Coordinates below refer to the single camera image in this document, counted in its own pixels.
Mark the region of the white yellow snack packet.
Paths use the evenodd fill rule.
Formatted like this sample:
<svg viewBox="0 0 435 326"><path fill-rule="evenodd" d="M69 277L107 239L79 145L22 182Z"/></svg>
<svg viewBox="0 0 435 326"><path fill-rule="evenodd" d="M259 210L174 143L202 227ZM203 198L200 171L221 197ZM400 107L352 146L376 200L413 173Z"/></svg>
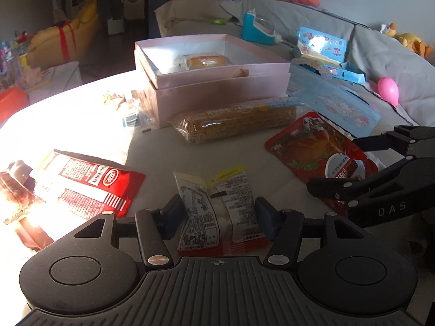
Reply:
<svg viewBox="0 0 435 326"><path fill-rule="evenodd" d="M180 172L174 178L187 212L178 254L236 256L269 245L244 167L227 169L208 182Z"/></svg>

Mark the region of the round bread packet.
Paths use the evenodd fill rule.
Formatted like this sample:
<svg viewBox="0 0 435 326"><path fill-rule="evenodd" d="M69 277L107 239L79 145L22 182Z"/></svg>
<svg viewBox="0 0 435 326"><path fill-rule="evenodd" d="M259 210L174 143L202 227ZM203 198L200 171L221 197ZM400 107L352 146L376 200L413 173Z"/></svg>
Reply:
<svg viewBox="0 0 435 326"><path fill-rule="evenodd" d="M179 66L186 71L227 65L232 65L232 61L228 57L217 53L181 55L174 60L174 66Z"/></svg>

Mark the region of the teal toy appliance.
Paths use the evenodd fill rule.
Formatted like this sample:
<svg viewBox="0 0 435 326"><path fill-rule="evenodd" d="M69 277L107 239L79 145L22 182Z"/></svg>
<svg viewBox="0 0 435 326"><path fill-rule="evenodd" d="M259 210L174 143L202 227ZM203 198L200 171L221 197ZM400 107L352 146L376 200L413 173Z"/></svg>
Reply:
<svg viewBox="0 0 435 326"><path fill-rule="evenodd" d="M274 25L257 15L255 10L244 14L241 37L244 41L263 45L278 45L283 42L282 36L275 31Z"/></svg>

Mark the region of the red white snack bag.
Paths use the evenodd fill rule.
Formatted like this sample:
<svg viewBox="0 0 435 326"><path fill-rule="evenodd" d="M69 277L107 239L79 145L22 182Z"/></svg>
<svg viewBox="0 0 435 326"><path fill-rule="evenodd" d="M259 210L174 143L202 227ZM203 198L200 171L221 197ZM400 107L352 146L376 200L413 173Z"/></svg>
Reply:
<svg viewBox="0 0 435 326"><path fill-rule="evenodd" d="M30 172L33 192L43 201L58 204L83 218L105 211L125 217L145 180L137 171L84 161L50 152Z"/></svg>

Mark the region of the clear small snack packet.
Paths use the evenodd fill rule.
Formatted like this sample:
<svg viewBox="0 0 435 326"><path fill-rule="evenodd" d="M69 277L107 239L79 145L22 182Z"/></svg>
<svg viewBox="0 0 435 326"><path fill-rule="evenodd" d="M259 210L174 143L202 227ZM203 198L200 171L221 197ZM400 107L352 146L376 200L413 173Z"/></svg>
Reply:
<svg viewBox="0 0 435 326"><path fill-rule="evenodd" d="M114 118L117 128L132 135L156 130L159 123L143 90L103 95L105 109Z"/></svg>

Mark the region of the blue sticker toy box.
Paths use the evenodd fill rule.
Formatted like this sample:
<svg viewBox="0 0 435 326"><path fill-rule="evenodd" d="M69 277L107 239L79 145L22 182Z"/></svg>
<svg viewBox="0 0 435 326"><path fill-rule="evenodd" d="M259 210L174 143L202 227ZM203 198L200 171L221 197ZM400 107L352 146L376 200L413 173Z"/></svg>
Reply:
<svg viewBox="0 0 435 326"><path fill-rule="evenodd" d="M356 84L366 82L365 73L345 61L347 42L339 37L300 27L293 54L293 63L308 67L327 79L334 77Z"/></svg>

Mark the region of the orange plastic bucket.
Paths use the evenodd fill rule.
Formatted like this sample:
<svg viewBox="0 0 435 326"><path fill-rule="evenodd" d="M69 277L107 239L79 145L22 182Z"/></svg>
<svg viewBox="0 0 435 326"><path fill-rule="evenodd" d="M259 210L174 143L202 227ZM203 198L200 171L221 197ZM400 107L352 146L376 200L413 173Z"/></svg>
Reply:
<svg viewBox="0 0 435 326"><path fill-rule="evenodd" d="M29 96L18 87L9 87L0 94L0 122L29 106Z"/></svg>

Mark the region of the pink box base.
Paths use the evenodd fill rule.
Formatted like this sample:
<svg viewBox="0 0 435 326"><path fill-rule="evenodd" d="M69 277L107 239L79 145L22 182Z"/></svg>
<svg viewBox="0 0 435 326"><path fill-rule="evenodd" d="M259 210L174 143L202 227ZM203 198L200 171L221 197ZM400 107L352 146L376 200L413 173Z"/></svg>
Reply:
<svg viewBox="0 0 435 326"><path fill-rule="evenodd" d="M208 110L239 102L280 98L286 95L290 74L272 74L215 80L156 89L145 71L145 55L134 51L137 71L145 77L144 92L160 127L179 113Z"/></svg>

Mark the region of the long bread stick packet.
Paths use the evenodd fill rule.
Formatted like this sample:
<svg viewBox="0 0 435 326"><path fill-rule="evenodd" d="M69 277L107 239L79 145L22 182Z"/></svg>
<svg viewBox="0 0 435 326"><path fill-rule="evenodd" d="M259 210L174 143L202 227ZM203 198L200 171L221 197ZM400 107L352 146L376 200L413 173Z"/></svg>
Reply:
<svg viewBox="0 0 435 326"><path fill-rule="evenodd" d="M170 123L187 143L200 144L288 126L308 110L299 99L284 96L179 113Z"/></svg>

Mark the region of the pink plastic egg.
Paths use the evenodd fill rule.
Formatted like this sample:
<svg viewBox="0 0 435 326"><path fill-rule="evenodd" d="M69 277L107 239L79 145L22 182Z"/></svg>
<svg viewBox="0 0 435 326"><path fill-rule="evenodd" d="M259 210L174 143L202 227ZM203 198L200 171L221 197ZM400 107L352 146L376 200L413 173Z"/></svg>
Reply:
<svg viewBox="0 0 435 326"><path fill-rule="evenodd" d="M377 82L377 92L381 98L391 105L399 105L399 88L397 83L390 77L382 77Z"/></svg>

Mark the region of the pink box tray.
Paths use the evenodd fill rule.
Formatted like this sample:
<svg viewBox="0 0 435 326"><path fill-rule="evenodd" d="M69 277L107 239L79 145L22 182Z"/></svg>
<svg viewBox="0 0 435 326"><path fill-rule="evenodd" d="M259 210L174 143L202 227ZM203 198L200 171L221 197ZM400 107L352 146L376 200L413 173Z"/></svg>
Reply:
<svg viewBox="0 0 435 326"><path fill-rule="evenodd" d="M290 71L280 56L228 34L137 41L135 60L157 89Z"/></svg>

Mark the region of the brown shiny snack packet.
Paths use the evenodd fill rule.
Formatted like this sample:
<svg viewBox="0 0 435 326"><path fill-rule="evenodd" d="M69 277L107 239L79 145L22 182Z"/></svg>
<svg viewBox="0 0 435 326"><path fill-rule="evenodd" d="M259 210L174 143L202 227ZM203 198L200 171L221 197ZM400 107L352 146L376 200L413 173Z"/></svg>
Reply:
<svg viewBox="0 0 435 326"><path fill-rule="evenodd" d="M33 193L35 181L31 171L19 160L1 172L1 224L10 227L24 246L38 252L52 244L53 239L29 218L45 206L45 201Z"/></svg>

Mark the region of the orange carrot plush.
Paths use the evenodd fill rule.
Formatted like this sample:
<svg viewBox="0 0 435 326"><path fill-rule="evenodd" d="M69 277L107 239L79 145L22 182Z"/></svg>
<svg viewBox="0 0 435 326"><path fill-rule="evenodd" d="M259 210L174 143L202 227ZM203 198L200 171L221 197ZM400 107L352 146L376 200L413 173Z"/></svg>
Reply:
<svg viewBox="0 0 435 326"><path fill-rule="evenodd" d="M289 0L292 3L303 4L305 6L319 7L320 2L318 0Z"/></svg>

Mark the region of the white side table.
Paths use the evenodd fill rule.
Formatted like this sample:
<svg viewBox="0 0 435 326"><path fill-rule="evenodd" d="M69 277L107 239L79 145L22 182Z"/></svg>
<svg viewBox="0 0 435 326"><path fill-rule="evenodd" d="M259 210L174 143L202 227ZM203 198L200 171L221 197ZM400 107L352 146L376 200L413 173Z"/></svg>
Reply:
<svg viewBox="0 0 435 326"><path fill-rule="evenodd" d="M43 82L27 90L31 105L82 85L78 62L68 62L48 70Z"/></svg>

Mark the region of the red chicken leg packet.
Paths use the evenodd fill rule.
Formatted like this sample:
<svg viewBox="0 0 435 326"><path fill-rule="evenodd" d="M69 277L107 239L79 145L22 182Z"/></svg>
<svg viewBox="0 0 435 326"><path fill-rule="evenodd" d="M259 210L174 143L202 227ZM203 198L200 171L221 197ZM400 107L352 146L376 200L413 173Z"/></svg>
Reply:
<svg viewBox="0 0 435 326"><path fill-rule="evenodd" d="M313 111L267 140L265 149L303 183L313 178L363 180L379 172L373 159Z"/></svg>

